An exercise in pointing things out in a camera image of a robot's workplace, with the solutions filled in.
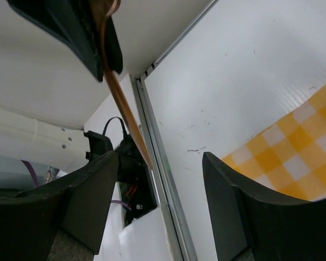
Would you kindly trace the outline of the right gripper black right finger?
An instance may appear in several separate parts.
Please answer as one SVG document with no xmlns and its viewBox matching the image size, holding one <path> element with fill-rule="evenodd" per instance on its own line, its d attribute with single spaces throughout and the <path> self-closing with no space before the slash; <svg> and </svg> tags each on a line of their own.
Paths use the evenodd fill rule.
<svg viewBox="0 0 326 261">
<path fill-rule="evenodd" d="M 309 202 L 267 188 L 203 154 L 218 260 L 326 260 L 326 198 Z"/>
</svg>

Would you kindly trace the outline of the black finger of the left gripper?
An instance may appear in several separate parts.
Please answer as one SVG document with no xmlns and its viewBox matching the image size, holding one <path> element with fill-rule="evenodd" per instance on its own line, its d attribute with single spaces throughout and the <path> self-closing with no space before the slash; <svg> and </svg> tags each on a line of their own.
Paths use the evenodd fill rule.
<svg viewBox="0 0 326 261">
<path fill-rule="evenodd" d="M 117 74 L 121 74 L 123 71 L 123 56 L 111 16 L 106 21 L 104 47 L 109 67 Z"/>
<path fill-rule="evenodd" d="M 20 16 L 64 43 L 99 81 L 103 65 L 88 1 L 8 1 Z"/>
</svg>

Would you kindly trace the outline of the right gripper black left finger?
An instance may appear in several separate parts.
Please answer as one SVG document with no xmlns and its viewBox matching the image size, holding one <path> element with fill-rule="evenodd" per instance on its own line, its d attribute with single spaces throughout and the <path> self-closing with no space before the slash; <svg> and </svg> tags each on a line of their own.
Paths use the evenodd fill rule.
<svg viewBox="0 0 326 261">
<path fill-rule="evenodd" d="M 118 165 L 110 151 L 48 184 L 0 197 L 0 260 L 93 260 Z"/>
</svg>

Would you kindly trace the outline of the copper fork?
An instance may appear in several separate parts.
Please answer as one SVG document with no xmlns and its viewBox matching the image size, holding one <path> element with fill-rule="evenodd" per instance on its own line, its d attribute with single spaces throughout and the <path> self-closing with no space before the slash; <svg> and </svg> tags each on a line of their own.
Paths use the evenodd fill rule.
<svg viewBox="0 0 326 261">
<path fill-rule="evenodd" d="M 109 17 L 118 10 L 120 4 L 120 1 L 89 1 L 92 16 L 100 35 L 100 50 L 102 55 L 105 80 L 109 86 L 115 103 L 123 117 L 123 121 L 128 127 L 128 131 L 130 132 L 131 137 L 133 138 L 146 164 L 152 169 L 153 164 L 150 159 L 146 144 L 143 140 L 142 134 L 139 130 L 139 127 L 137 125 L 133 112 L 128 104 L 128 101 L 123 93 L 123 90 L 113 70 L 110 68 L 108 57 L 105 51 L 106 22 Z"/>
</svg>

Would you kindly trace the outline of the yellow white checkered cloth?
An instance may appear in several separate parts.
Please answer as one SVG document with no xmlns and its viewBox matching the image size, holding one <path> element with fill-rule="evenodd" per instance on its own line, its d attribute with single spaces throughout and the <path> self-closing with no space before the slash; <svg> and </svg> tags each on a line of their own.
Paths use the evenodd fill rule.
<svg viewBox="0 0 326 261">
<path fill-rule="evenodd" d="M 326 198 L 326 85 L 222 160 L 283 194 Z"/>
</svg>

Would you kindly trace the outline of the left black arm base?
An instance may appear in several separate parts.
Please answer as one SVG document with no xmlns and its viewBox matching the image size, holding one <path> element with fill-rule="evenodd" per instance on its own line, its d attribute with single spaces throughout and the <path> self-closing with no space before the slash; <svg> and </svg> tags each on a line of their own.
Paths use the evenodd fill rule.
<svg viewBox="0 0 326 261">
<path fill-rule="evenodd" d="M 88 138 L 90 151 L 86 152 L 86 159 L 93 161 L 109 151 L 115 151 L 119 158 L 117 181 L 120 187 L 121 205 L 124 210 L 124 225 L 144 216 L 157 207 L 154 191 L 149 179 L 149 169 L 134 140 L 126 131 L 123 120 L 118 117 L 123 139 L 114 147 L 105 135 L 110 122 L 104 126 L 103 133 L 88 131 L 84 136 Z"/>
</svg>

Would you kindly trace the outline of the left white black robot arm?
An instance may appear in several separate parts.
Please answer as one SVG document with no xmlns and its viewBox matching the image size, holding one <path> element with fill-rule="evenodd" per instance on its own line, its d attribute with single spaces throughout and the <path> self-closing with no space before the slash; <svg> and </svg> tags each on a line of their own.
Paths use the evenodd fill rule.
<svg viewBox="0 0 326 261">
<path fill-rule="evenodd" d="M 82 127 L 123 58 L 120 1 L 0 1 L 0 156 L 71 172 L 87 163 Z"/>
</svg>

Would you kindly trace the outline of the aluminium left side rail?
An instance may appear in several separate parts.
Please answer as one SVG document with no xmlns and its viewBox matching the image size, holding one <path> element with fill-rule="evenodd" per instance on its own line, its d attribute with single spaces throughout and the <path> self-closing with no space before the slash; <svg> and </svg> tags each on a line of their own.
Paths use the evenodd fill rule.
<svg viewBox="0 0 326 261">
<path fill-rule="evenodd" d="M 179 34 L 179 36 L 170 44 L 166 49 L 140 77 L 141 81 L 144 81 L 161 62 L 176 48 L 176 46 L 183 40 L 184 37 L 198 24 L 198 22 L 213 8 L 218 0 L 211 0 L 207 6 L 190 22 L 190 24 Z"/>
</svg>

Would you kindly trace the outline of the aluminium rail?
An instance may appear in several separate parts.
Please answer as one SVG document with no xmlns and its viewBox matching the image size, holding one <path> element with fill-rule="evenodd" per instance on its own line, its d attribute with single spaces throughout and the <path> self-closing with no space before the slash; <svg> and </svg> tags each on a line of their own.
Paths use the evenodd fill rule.
<svg viewBox="0 0 326 261">
<path fill-rule="evenodd" d="M 144 141 L 153 163 L 152 182 L 161 205 L 174 260 L 197 260 L 172 171 L 159 132 L 158 123 L 144 80 L 130 76 Z"/>
<path fill-rule="evenodd" d="M 179 36 L 170 44 L 166 49 L 140 77 L 141 81 L 144 81 L 161 62 L 176 48 L 176 46 L 183 40 L 184 37 L 198 24 L 198 22 L 213 8 L 218 0 L 211 0 L 207 6 L 190 22 L 190 24 L 179 34 Z"/>
</svg>

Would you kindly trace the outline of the aluminium front rail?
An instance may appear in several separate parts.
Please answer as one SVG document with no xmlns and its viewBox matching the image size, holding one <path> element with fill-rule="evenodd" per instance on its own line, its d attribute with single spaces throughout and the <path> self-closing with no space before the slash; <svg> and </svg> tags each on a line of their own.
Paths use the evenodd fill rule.
<svg viewBox="0 0 326 261">
<path fill-rule="evenodd" d="M 144 80 L 130 76 L 144 141 L 153 163 L 152 182 L 161 205 L 174 260 L 197 260 L 172 171 L 159 132 L 158 123 Z"/>
</svg>

